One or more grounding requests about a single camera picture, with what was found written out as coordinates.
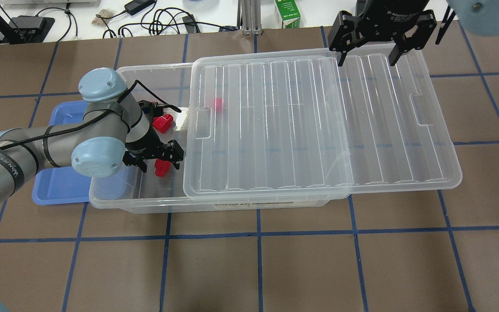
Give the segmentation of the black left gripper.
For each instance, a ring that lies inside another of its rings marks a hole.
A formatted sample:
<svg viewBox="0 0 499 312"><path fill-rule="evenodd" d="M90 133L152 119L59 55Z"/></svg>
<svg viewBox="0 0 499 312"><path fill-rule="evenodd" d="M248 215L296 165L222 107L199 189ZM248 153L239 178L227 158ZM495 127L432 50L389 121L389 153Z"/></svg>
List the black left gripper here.
<svg viewBox="0 0 499 312"><path fill-rule="evenodd" d="M161 159L172 163L176 170L180 170L184 161L185 152L177 140L161 142L156 130L148 130L139 140L126 143L123 155L123 164L136 166L141 172L147 172L147 159Z"/></svg>

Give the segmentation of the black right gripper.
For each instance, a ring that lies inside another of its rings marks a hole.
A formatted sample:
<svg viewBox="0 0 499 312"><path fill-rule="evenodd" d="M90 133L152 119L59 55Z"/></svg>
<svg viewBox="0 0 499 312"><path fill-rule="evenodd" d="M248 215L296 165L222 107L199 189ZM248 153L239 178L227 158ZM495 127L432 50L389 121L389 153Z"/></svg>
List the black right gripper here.
<svg viewBox="0 0 499 312"><path fill-rule="evenodd" d="M427 0L359 0L356 13L341 10L327 36L330 51L337 54L338 67L344 65L353 48L368 42L394 42L389 65L409 51L424 48L437 22Z"/></svg>

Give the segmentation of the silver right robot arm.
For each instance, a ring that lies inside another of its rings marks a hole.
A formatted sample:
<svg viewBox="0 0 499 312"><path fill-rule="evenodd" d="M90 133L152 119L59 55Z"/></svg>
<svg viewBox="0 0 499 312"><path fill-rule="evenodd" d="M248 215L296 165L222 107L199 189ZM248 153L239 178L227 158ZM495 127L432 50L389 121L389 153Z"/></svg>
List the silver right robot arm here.
<svg viewBox="0 0 499 312"><path fill-rule="evenodd" d="M448 0L442 20L437 21L427 0L358 0L356 13L338 13L327 35L327 47L343 66L349 52L369 42L393 42L390 66L406 53L424 49L437 30L440 44L454 19L481 37L499 36L499 0Z"/></svg>

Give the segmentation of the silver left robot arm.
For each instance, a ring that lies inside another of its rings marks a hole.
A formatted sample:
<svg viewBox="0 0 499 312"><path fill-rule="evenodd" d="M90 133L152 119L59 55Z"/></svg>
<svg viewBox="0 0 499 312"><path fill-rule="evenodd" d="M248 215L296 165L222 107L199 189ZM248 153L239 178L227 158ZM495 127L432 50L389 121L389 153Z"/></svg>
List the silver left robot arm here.
<svg viewBox="0 0 499 312"><path fill-rule="evenodd" d="M159 159L180 168L184 150L176 140L166 143L153 126L164 109L181 113L154 92L154 101L136 100L132 85L111 68L85 74L78 89L87 102L80 123L0 132L0 204L40 171L72 167L90 178L117 174L122 165L146 172L146 160Z"/></svg>

